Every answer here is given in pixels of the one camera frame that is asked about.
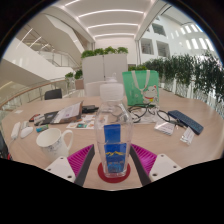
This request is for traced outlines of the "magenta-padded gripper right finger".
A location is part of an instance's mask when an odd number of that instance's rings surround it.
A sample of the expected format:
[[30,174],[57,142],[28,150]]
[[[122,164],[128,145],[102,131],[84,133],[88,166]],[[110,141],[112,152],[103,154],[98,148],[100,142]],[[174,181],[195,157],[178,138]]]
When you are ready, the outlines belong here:
[[181,167],[167,155],[156,155],[135,144],[131,145],[130,155],[143,186],[181,170]]

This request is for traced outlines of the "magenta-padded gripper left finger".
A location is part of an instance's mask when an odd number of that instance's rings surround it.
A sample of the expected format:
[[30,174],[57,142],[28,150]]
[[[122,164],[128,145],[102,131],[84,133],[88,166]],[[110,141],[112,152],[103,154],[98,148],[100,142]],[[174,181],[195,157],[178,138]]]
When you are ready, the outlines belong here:
[[94,155],[94,145],[91,144],[68,157],[57,158],[46,168],[46,171],[82,186]]

